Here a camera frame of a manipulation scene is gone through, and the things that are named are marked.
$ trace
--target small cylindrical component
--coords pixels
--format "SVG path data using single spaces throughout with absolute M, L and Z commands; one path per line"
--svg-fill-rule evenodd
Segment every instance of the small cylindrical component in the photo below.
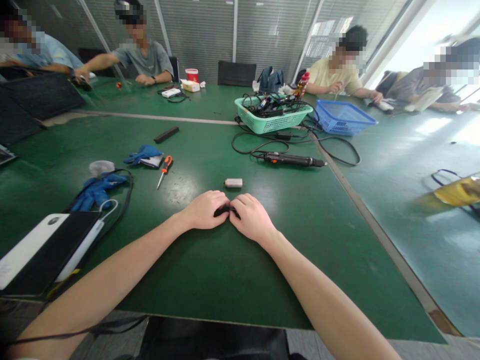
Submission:
M 227 188 L 241 188 L 244 184 L 244 181 L 241 178 L 232 178 L 225 180 L 225 186 Z

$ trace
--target floor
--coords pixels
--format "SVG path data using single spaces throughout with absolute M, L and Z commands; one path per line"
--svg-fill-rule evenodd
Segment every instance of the floor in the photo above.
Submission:
M 12 341 L 37 316 L 40 304 L 0 299 L 0 340 Z M 113 311 L 105 320 L 135 316 L 135 313 Z M 146 321 L 135 329 L 118 335 L 89 334 L 76 349 L 71 360 L 128 360 L 139 354 Z M 290 351 L 300 353 L 308 360 L 334 359 L 311 330 L 287 330 Z M 390 340 L 403 360 L 480 360 L 480 339 L 445 336 L 448 345 L 417 341 Z

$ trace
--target blue rubber glove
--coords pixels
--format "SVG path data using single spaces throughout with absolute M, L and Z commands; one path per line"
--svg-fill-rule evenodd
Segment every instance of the blue rubber glove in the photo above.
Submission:
M 142 145 L 137 153 L 131 153 L 129 158 L 123 160 L 125 164 L 137 165 L 140 159 L 152 158 L 154 156 L 162 155 L 161 151 L 152 145 Z
M 92 208 L 94 201 L 98 206 L 102 205 L 105 201 L 110 199 L 105 190 L 114 188 L 126 181 L 126 176 L 117 174 L 110 174 L 103 179 L 91 177 L 85 184 L 83 184 L 85 190 L 80 194 L 75 205 L 71 208 L 71 211 L 89 211 Z M 103 205 L 103 209 L 108 209 L 111 206 L 112 203 L 107 202 Z

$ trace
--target green tabletop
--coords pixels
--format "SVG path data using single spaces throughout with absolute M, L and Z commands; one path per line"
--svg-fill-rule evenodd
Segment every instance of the green tabletop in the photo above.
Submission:
M 480 113 L 368 113 L 379 124 L 346 138 L 362 163 L 338 167 L 448 319 L 463 335 L 478 337 L 480 219 L 437 200 L 430 174 L 480 170 Z M 325 147 L 354 160 L 340 144 Z
M 128 153 L 153 144 L 155 136 L 175 125 L 180 132 L 158 146 L 173 157 L 160 190 L 156 191 L 158 170 L 132 168 L 134 188 L 125 218 L 99 244 L 83 274 L 200 193 L 222 189 L 233 199 L 248 192 L 387 338 L 444 342 L 332 170 L 276 166 L 236 153 L 230 145 L 240 130 L 236 125 L 88 116 L 21 141 L 11 147 L 20 158 L 0 168 L 0 256 L 46 215 L 61 212 L 71 202 L 90 176 L 90 162 L 110 160 L 120 167 Z M 238 147 L 248 149 L 260 142 L 253 136 L 240 138 Z M 313 143 L 295 145 L 290 153 L 320 157 Z M 225 189 L 226 178 L 243 178 L 245 184 L 241 190 Z M 126 185 L 109 190 L 120 203 L 126 192 Z M 181 236 L 118 308 L 311 328 L 275 263 L 228 221 Z
M 124 81 L 121 89 L 118 89 L 118 79 L 113 77 L 92 80 L 92 91 L 78 91 L 86 101 L 86 105 L 78 110 L 233 121 L 237 115 L 234 100 L 245 93 L 253 93 L 251 87 L 207 84 L 197 92 L 184 91 L 190 100 L 176 104 L 157 93 L 171 86 L 171 82 L 145 87 L 133 79 L 127 81 L 129 83 Z

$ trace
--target person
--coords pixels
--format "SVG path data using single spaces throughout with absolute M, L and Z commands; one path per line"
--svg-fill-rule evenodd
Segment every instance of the person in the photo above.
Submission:
M 239 217 L 233 211 L 214 217 L 222 206 L 235 208 Z M 213 229 L 227 218 L 271 256 L 336 359 L 400 360 L 347 295 L 275 228 L 255 197 L 247 193 L 229 201 L 219 190 L 201 194 L 184 210 L 107 258 L 52 302 L 18 339 L 74 333 L 97 324 L 180 235 L 190 229 Z M 68 359 L 86 336 L 16 344 L 8 355 L 12 359 Z
M 364 88 L 352 61 L 367 45 L 367 31 L 362 26 L 353 26 L 339 40 L 330 57 L 315 62 L 308 70 L 310 80 L 305 91 L 312 95 L 340 93 L 360 99 L 372 99 L 378 104 L 383 94 Z
M 145 86 L 172 81 L 174 69 L 162 45 L 147 35 L 143 7 L 138 0 L 116 0 L 116 16 L 125 24 L 132 42 L 124 43 L 111 53 L 100 54 L 75 70 L 78 81 L 81 76 L 88 82 L 90 72 L 104 70 L 121 63 L 125 68 L 133 64 L 138 71 L 136 82 Z
M 431 109 L 455 113 L 468 110 L 469 106 L 461 106 L 461 98 L 454 94 L 449 86 L 456 82 L 457 73 L 474 70 L 478 73 L 480 38 L 468 39 L 458 46 L 448 48 L 447 54 L 441 55 L 441 61 L 425 62 L 402 77 L 388 90 L 385 97 L 411 103 L 418 99 L 427 89 L 442 86 L 442 95 L 430 105 Z
M 8 1 L 1 6 L 0 31 L 15 43 L 15 54 L 0 66 L 22 66 L 73 75 L 83 63 L 60 41 L 36 31 Z

